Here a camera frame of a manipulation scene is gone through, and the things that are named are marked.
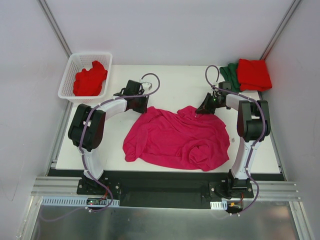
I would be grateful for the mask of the pink t shirt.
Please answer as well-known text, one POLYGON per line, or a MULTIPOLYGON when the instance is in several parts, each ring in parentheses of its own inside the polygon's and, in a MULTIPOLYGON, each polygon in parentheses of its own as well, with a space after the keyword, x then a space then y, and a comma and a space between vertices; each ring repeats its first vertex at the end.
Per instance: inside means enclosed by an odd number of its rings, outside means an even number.
POLYGON ((214 170, 230 158, 225 123, 213 114, 197 114, 193 106, 176 113, 147 109, 123 141, 126 162, 137 159, 172 169, 214 170))

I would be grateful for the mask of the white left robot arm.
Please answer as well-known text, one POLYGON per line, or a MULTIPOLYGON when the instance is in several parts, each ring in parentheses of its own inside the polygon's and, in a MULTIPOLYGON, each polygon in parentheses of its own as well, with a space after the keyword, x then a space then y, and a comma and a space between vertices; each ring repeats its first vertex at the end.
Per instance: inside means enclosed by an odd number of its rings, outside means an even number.
POLYGON ((150 82, 129 80, 120 92, 97 106, 78 105, 68 138, 80 153, 84 177, 90 180, 88 188, 94 194, 99 195, 106 189, 106 182, 100 179, 104 170, 97 150, 103 140, 105 121, 129 110, 146 113, 151 89, 150 82))

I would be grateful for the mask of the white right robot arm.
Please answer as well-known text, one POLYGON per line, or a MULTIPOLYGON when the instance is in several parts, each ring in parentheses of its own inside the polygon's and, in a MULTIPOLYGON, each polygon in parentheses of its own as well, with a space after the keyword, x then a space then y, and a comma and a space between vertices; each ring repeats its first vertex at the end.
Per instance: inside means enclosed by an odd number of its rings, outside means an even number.
POLYGON ((197 114, 214 114, 217 108, 237 111, 236 130, 240 138, 235 162, 224 182, 214 187, 214 193, 230 199, 251 188, 251 167, 261 142, 270 134, 269 105, 265 100, 255 100, 232 92, 231 84, 224 81, 210 85, 208 93, 196 109, 197 114))

